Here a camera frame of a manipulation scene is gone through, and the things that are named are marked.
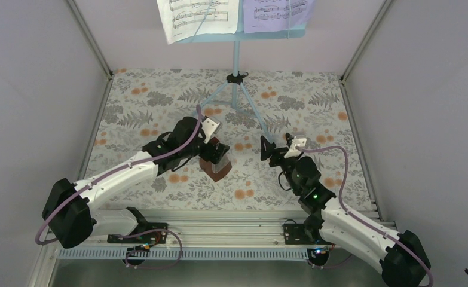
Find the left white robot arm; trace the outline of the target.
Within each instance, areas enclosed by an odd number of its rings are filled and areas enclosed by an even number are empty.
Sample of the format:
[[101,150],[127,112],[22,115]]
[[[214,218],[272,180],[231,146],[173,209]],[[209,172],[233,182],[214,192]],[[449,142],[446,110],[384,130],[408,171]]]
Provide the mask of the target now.
[[132,207],[104,211],[101,207],[127,188],[175,171],[194,157],[221,163],[230,148],[215,136],[220,126],[214,118],[184,117],[128,160],[87,179],[58,180],[42,211],[44,225],[65,249],[94,236],[129,237],[142,225],[141,215]]

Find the clear plastic metronome cover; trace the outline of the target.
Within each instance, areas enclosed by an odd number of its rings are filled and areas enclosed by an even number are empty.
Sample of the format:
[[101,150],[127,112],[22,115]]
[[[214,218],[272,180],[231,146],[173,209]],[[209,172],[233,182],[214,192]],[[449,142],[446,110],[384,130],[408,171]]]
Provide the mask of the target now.
[[228,173],[231,168],[231,160],[228,154],[223,155],[218,163],[212,165],[212,171],[215,174]]

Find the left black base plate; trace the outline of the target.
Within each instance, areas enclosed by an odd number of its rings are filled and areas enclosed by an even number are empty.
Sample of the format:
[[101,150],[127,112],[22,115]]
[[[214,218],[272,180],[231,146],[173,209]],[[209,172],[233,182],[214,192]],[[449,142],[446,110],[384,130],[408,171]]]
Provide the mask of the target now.
[[107,242],[111,244],[131,244],[154,245],[165,244],[167,239],[167,228],[169,225],[162,222],[150,222],[145,225],[137,226],[128,236],[120,237],[111,234],[107,238]]

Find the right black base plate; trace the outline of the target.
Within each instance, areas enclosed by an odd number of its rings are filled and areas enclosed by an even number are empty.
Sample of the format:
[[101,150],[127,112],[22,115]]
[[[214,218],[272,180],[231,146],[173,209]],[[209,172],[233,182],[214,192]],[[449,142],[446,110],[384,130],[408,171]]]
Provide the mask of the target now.
[[330,242],[322,239],[310,238],[305,233],[303,224],[284,223],[283,237],[286,245],[331,245]]

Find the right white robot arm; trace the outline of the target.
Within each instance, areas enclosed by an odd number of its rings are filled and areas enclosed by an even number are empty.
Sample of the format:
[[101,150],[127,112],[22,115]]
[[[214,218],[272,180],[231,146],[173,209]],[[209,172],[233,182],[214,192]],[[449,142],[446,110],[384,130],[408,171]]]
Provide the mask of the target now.
[[314,243],[328,242],[344,248],[375,269],[387,286],[434,284],[431,264],[418,236],[387,228],[344,203],[342,191],[331,191],[320,182],[306,140],[286,134],[287,145],[278,148],[261,136],[261,160],[279,167],[289,191],[307,213],[304,233]]

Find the floral patterned table mat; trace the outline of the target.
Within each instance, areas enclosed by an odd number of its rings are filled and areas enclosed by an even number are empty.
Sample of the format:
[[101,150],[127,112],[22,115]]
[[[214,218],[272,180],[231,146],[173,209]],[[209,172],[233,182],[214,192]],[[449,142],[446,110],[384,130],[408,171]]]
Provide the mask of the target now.
[[[224,81],[228,71],[119,69],[114,74],[86,177],[133,156]],[[339,77],[326,72],[250,71],[244,80],[277,146],[285,133],[307,138],[306,149],[328,189],[342,191],[352,209],[372,211],[362,165],[342,98]],[[216,100],[231,100],[231,87]],[[203,114],[221,122],[218,139],[230,146],[232,169],[218,182],[194,158],[175,172],[144,181],[115,195],[105,208],[177,210],[299,210],[280,169],[261,161],[261,127],[228,105],[208,104]]]

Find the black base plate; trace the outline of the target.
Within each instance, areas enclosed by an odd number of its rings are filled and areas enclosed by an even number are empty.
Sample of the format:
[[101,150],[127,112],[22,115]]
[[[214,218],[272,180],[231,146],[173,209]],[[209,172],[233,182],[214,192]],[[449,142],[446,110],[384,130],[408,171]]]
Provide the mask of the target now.
[[284,223],[283,237],[286,245],[331,245],[330,242],[322,239],[310,238],[305,233],[303,224]]
[[111,244],[131,244],[154,245],[165,244],[167,239],[167,228],[169,225],[162,222],[150,222],[145,225],[137,226],[128,236],[120,237],[111,234],[107,238],[107,242]]

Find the light blue music stand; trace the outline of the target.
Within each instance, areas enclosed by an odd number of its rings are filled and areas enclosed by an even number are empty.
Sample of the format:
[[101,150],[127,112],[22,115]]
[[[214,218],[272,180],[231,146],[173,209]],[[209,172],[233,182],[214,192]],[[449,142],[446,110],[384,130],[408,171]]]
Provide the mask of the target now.
[[[193,42],[232,42],[233,43],[233,68],[232,73],[226,76],[225,81],[205,100],[200,103],[202,109],[208,104],[228,105],[233,110],[247,115],[251,118],[256,118],[262,134],[270,141],[274,142],[274,137],[269,132],[262,115],[257,110],[254,99],[248,92],[244,79],[248,76],[248,72],[240,72],[240,44],[242,41],[253,40],[272,40],[272,39],[297,39],[302,38],[306,31],[306,22],[288,27],[286,30],[278,32],[262,32],[262,33],[245,33],[244,32],[244,11],[243,1],[238,3],[238,23],[237,30],[233,34],[202,34],[195,33],[193,36],[179,41],[180,44],[188,44]],[[231,100],[220,101],[215,98],[226,89],[228,85],[232,86]]]

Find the lavender sheet music page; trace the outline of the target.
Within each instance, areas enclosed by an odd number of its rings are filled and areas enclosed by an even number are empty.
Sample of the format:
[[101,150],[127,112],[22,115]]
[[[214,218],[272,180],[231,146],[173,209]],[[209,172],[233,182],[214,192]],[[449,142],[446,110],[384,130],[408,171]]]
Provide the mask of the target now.
[[245,33],[280,32],[307,23],[314,0],[249,0],[243,2]]

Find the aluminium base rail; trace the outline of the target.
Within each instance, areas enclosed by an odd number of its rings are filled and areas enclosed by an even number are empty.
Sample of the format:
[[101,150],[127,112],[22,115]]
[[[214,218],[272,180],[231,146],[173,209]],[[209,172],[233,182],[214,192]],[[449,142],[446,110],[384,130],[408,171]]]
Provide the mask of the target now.
[[96,220],[91,235],[80,244],[109,235],[128,236],[137,226],[150,222],[167,223],[165,244],[157,246],[188,248],[257,248],[285,245],[283,224],[294,220],[302,223],[304,211],[227,211],[227,210],[137,210],[99,209],[92,213]]

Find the white sheet music page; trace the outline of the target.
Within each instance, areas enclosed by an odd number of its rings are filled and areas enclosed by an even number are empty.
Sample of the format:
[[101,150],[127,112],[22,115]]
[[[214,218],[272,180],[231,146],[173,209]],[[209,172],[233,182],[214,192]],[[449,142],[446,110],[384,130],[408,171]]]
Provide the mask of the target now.
[[240,2],[236,0],[158,0],[168,44],[205,34],[234,34]]

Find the brown wooden metronome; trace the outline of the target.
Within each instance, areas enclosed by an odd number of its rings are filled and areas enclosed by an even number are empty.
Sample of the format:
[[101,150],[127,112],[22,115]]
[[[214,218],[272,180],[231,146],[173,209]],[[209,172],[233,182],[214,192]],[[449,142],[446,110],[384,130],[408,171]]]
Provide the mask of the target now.
[[206,144],[206,159],[200,158],[199,166],[214,182],[226,177],[232,169],[229,150],[230,146],[221,143],[217,137]]

